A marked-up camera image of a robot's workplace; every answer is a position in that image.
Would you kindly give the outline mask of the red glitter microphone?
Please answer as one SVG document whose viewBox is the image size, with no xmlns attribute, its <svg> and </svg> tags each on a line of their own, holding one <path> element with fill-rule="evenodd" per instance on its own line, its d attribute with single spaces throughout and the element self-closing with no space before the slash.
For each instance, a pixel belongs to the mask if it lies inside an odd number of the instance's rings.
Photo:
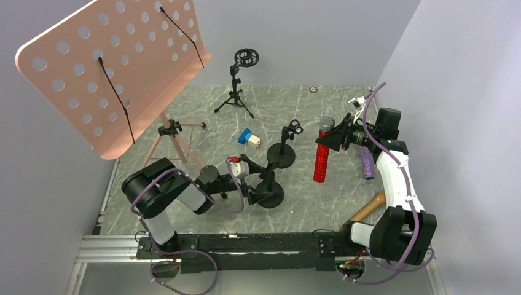
<svg viewBox="0 0 521 295">
<path fill-rule="evenodd" d="M 319 118 L 319 138 L 327 135 L 335 126 L 335 119 L 326 114 Z M 313 180 L 316 183 L 325 182 L 327 173 L 327 163 L 329 158 L 329 148 L 323 144 L 317 144 L 315 168 Z"/>
</svg>

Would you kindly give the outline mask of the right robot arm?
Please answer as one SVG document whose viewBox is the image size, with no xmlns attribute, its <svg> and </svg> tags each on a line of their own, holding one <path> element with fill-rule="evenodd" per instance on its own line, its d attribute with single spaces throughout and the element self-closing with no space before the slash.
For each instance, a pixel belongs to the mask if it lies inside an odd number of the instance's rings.
<svg viewBox="0 0 521 295">
<path fill-rule="evenodd" d="M 316 143 L 339 151 L 355 144 L 367 147 L 383 181 L 386 210 L 375 225 L 347 221 L 340 230 L 347 244 L 368 250 L 375 258 L 394 261 L 394 269 L 420 266 L 434 236 L 437 220 L 425 211 L 412 183 L 405 142 L 398 140 L 401 112 L 380 108 L 374 124 L 347 114 L 336 124 L 332 116 L 319 121 Z"/>
</svg>

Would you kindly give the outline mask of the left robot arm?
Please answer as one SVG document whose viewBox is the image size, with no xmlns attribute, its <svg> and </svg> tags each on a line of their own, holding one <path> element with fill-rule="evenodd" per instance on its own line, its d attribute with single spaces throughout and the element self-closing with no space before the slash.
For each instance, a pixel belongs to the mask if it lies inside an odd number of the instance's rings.
<svg viewBox="0 0 521 295">
<path fill-rule="evenodd" d="M 281 203 L 283 189 L 275 182 L 273 163 L 262 167 L 245 154 L 228 157 L 225 162 L 227 174 L 222 175 L 217 167 L 207 165 L 192 179 L 168 158 L 161 158 L 123 182 L 121 190 L 131 203 L 131 212 L 138 216 L 160 251 L 174 252 L 179 248 L 178 233 L 166 212 L 175 200 L 197 215 L 217 205 L 214 195 L 226 198 L 232 191 L 239 193 L 241 207 L 231 210 L 222 206 L 222 211 L 238 214 L 246 204 L 274 208 Z"/>
</svg>

